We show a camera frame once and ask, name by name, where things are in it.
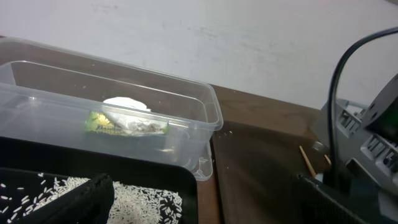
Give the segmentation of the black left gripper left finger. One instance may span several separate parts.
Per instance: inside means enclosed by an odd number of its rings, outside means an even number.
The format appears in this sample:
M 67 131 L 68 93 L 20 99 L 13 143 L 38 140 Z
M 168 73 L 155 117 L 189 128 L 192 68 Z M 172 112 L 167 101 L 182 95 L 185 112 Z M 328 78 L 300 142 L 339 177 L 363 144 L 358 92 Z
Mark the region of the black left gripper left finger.
M 113 203 L 113 180 L 108 174 L 100 174 L 16 222 L 106 224 Z

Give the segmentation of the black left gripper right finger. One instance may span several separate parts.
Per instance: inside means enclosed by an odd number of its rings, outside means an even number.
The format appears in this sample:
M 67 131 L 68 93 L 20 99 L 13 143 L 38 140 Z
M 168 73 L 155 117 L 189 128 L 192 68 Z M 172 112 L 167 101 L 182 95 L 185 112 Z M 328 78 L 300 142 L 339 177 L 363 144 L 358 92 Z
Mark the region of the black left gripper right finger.
M 297 220 L 309 224 L 366 224 L 370 219 L 334 189 L 313 177 L 292 178 L 292 199 Z

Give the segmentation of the light blue bowl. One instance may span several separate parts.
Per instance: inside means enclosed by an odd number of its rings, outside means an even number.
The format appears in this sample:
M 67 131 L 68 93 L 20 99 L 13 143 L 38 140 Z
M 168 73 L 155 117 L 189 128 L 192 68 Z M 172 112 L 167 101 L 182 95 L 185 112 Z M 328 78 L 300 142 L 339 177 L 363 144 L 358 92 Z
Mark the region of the light blue bowl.
M 323 182 L 323 173 L 319 173 L 315 176 L 315 179 L 317 179 L 320 182 Z

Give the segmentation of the green snack wrapper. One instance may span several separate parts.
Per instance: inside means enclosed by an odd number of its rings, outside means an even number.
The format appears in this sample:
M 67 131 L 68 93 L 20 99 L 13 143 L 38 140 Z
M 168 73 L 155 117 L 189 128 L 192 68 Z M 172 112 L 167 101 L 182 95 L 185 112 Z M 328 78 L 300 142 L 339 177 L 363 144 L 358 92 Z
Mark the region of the green snack wrapper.
M 113 136 L 147 136 L 167 134 L 170 125 L 167 122 L 145 118 L 133 118 L 128 126 L 111 121 L 104 113 L 90 111 L 85 121 L 85 132 L 103 133 Z

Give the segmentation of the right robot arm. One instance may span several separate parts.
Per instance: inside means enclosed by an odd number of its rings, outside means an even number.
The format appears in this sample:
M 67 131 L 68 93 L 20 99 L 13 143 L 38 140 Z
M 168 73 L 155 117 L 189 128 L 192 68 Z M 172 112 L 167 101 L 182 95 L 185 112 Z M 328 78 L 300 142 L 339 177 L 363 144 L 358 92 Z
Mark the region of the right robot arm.
M 397 75 L 382 89 L 366 110 L 362 127 L 397 143 Z

